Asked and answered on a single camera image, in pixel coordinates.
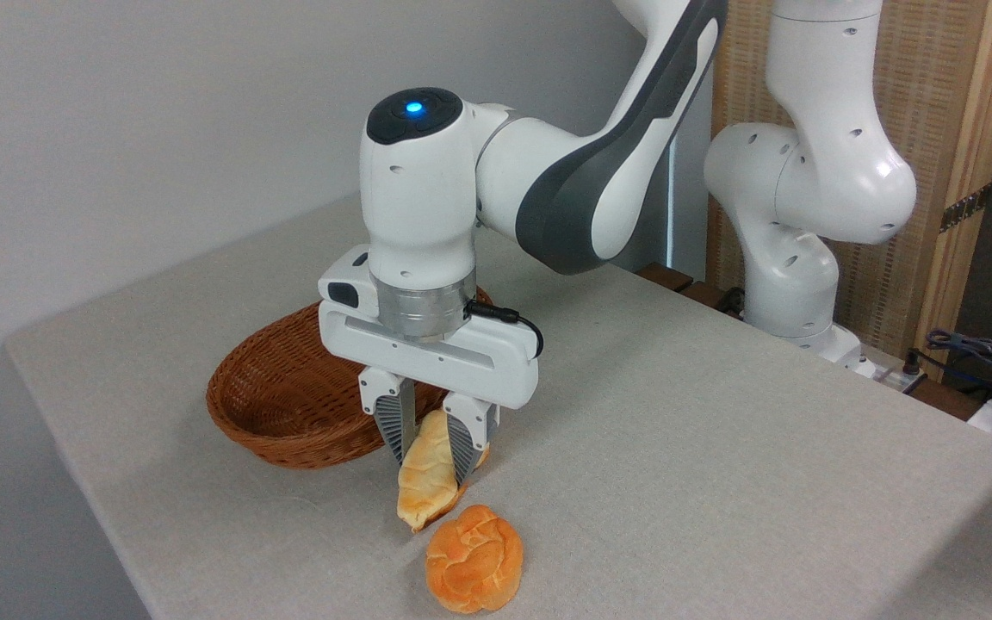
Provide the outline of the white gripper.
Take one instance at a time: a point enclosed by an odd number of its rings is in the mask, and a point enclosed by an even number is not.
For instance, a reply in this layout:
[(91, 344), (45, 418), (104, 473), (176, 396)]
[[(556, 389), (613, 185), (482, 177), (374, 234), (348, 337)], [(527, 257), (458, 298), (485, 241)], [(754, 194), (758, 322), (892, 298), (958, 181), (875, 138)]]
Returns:
[(358, 376), (363, 411), (398, 467), (416, 439), (414, 380), (452, 391), (443, 409), (463, 487), (499, 428), (499, 405), (517, 409), (534, 395), (536, 335), (526, 326), (472, 318), (444, 340), (406, 340), (375, 317), (375, 284), (369, 266), (358, 263), (365, 252), (351, 247), (320, 276), (320, 338), (334, 356), (369, 366)]

